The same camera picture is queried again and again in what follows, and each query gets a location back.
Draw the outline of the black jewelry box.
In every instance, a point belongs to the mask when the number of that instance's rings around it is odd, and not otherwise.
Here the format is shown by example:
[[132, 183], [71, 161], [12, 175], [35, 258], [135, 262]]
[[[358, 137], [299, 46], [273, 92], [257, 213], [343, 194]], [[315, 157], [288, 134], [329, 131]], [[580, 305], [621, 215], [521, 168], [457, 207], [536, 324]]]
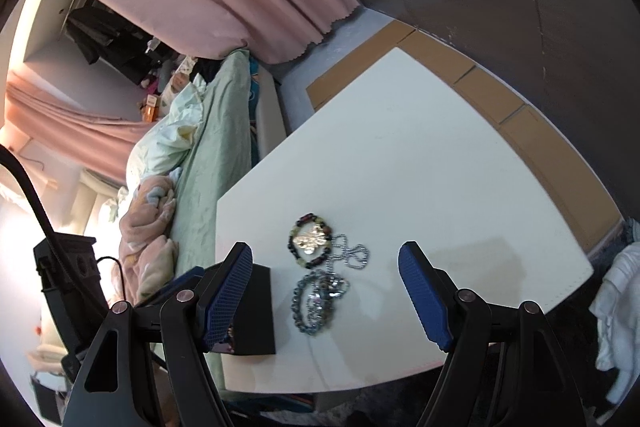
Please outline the black jewelry box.
[[274, 355], [270, 269], [253, 265], [243, 297], [236, 309], [227, 337], [219, 345], [229, 355]]

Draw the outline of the gold leaf pendant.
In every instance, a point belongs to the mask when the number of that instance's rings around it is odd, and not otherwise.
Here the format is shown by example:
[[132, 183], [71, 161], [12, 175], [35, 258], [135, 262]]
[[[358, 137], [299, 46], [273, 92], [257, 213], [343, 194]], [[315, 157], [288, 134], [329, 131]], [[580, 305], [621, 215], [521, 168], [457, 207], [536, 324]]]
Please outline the gold leaf pendant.
[[326, 232], [320, 225], [313, 225], [297, 233], [293, 237], [293, 243], [305, 255], [312, 256], [318, 249], [328, 245], [329, 239], [326, 238]]

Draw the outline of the pink fluffy blanket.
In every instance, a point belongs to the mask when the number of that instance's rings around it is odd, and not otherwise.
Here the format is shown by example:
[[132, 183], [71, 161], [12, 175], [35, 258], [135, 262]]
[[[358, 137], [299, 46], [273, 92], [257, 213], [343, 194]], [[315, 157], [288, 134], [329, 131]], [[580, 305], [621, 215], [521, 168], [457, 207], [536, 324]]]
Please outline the pink fluffy blanket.
[[118, 260], [124, 281], [117, 288], [133, 305], [150, 298], [175, 276], [178, 247], [168, 229], [176, 206], [174, 180], [148, 176], [119, 220]]

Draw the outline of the pale green pillow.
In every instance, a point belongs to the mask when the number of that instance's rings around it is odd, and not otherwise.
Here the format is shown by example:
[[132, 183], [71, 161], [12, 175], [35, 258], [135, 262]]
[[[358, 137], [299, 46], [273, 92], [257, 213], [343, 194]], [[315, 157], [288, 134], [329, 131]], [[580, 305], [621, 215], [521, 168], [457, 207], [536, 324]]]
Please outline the pale green pillow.
[[204, 121], [206, 89], [197, 75], [171, 102], [168, 114], [134, 144], [126, 165], [129, 191], [149, 176], [165, 176], [186, 158]]

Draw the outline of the green bed sheet mattress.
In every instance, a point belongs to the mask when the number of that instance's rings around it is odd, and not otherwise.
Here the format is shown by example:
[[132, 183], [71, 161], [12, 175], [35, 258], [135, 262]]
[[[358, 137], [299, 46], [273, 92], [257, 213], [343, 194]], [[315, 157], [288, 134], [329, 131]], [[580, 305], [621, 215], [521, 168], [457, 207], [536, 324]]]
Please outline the green bed sheet mattress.
[[175, 274], [216, 263], [217, 202], [250, 169], [250, 54], [235, 50], [204, 91], [203, 120], [182, 163], [169, 237], [178, 246]]

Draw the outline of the white cloth at right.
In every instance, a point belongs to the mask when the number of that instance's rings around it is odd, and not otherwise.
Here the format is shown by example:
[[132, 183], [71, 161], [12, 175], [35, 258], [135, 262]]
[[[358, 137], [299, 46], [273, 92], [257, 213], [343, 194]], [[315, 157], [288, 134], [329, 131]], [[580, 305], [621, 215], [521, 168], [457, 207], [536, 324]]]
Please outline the white cloth at right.
[[620, 404], [639, 377], [639, 222], [632, 242], [613, 259], [589, 311], [597, 317], [599, 371], [618, 369], [606, 399]]

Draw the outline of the dark hanging clothes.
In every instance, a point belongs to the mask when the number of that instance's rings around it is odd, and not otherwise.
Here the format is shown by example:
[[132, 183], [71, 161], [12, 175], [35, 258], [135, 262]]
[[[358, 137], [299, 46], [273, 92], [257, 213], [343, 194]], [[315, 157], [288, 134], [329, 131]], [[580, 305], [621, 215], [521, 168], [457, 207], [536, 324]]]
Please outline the dark hanging clothes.
[[67, 17], [65, 30], [89, 65], [103, 60], [134, 84], [140, 84], [152, 69], [175, 54], [163, 42], [146, 52], [152, 36], [99, 5], [74, 9]]

